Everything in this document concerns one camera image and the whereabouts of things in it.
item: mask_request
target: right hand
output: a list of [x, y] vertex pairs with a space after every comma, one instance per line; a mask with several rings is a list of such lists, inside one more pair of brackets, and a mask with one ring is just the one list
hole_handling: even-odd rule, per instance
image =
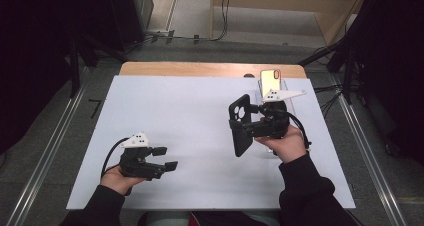
[[284, 163], [289, 163], [306, 154], [302, 132], [291, 125], [289, 125], [286, 135], [281, 139], [258, 137], [255, 140], [274, 150]]

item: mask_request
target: left hand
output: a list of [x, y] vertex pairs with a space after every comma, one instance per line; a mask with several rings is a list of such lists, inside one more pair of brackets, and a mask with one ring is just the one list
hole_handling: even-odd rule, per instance
[[121, 167], [119, 165], [107, 170], [100, 180], [100, 185], [125, 195], [129, 188], [145, 180], [144, 178], [124, 177], [120, 171]]

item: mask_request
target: table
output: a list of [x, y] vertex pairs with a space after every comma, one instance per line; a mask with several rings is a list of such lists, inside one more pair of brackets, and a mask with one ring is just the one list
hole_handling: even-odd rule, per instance
[[[301, 66], [130, 62], [114, 78], [67, 208], [85, 206], [98, 184], [111, 146], [140, 129], [145, 130], [152, 147], [168, 147], [166, 155], [148, 157], [148, 162], [163, 164], [176, 160], [179, 164], [176, 171], [165, 173], [161, 179], [135, 186], [124, 208], [279, 208], [278, 195], [284, 189], [277, 169], [281, 161], [255, 142], [242, 157], [235, 157], [228, 124], [228, 105], [243, 93], [254, 98], [258, 92], [257, 78], [242, 76], [258, 76], [263, 69], [280, 69], [288, 89], [307, 91], [305, 97], [290, 102], [289, 111], [304, 124], [313, 142], [312, 160], [318, 171], [336, 185], [335, 197], [342, 206], [355, 207], [312, 86]], [[259, 120], [259, 115], [252, 120]], [[119, 161], [120, 154], [122, 151], [112, 154], [109, 165]]]
[[[230, 7], [314, 12], [324, 39], [330, 45], [362, 2], [363, 0], [230, 0]], [[213, 8], [221, 7], [221, 4], [222, 0], [211, 0], [210, 34], [213, 32]]]

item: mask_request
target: hand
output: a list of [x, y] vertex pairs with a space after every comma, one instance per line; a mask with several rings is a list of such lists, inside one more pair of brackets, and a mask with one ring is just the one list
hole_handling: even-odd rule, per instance
[[289, 163], [306, 154], [302, 132], [291, 125], [289, 125], [286, 135], [281, 139], [258, 137], [255, 140], [274, 150], [284, 163]]
[[144, 178], [124, 177], [120, 171], [121, 167], [119, 165], [107, 170], [100, 180], [100, 185], [125, 195], [129, 188], [145, 180]]

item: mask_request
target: wooden table edge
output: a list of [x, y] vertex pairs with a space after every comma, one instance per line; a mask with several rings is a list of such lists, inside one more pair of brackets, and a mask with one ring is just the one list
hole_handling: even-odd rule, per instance
[[305, 70], [295, 64], [245, 64], [245, 63], [201, 63], [201, 62], [126, 62], [119, 75], [150, 76], [206, 76], [244, 77], [251, 74], [260, 78], [262, 70], [279, 69], [282, 78], [307, 78]]

